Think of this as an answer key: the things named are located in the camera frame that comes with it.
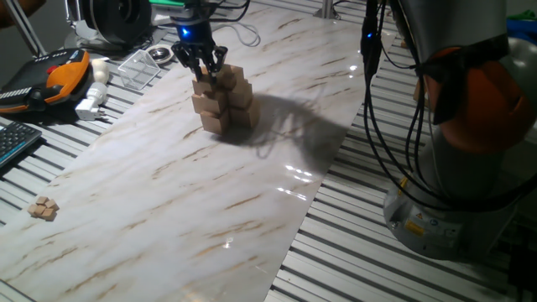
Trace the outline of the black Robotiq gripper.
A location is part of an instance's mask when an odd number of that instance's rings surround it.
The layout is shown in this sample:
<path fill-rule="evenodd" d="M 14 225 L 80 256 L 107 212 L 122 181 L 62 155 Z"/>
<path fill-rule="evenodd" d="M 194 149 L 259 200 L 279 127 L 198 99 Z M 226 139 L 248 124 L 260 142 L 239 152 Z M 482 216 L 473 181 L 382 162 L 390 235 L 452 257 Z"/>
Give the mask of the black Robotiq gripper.
<path fill-rule="evenodd" d="M 203 76 L 199 59 L 209 58 L 207 69 L 211 83 L 216 84 L 217 75 L 222 70 L 228 48 L 216 45 L 212 38 L 210 18 L 213 10 L 183 10 L 172 13 L 170 18 L 175 24 L 180 40 L 171 49 L 178 61 L 190 69 L 200 80 Z"/>

